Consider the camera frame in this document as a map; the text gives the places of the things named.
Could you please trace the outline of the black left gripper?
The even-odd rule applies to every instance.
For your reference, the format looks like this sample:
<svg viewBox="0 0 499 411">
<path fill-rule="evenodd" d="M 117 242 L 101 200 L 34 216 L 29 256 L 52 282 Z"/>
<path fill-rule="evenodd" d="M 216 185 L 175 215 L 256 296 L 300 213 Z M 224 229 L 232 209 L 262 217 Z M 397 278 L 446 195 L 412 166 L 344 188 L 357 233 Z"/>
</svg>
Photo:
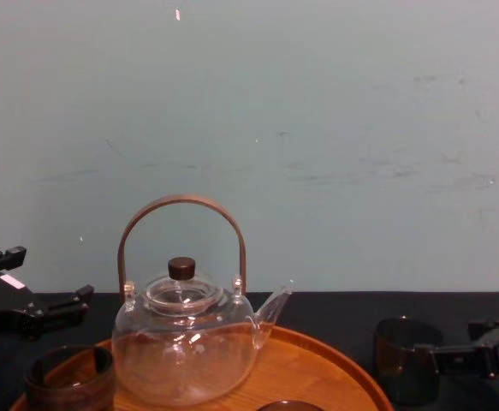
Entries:
<svg viewBox="0 0 499 411">
<path fill-rule="evenodd" d="M 0 251 L 0 271 L 23 265 L 27 250 Z M 94 287 L 86 285 L 54 301 L 37 300 L 35 294 L 9 274 L 0 272 L 0 334 L 14 333 L 28 339 L 80 324 L 90 308 Z"/>
</svg>

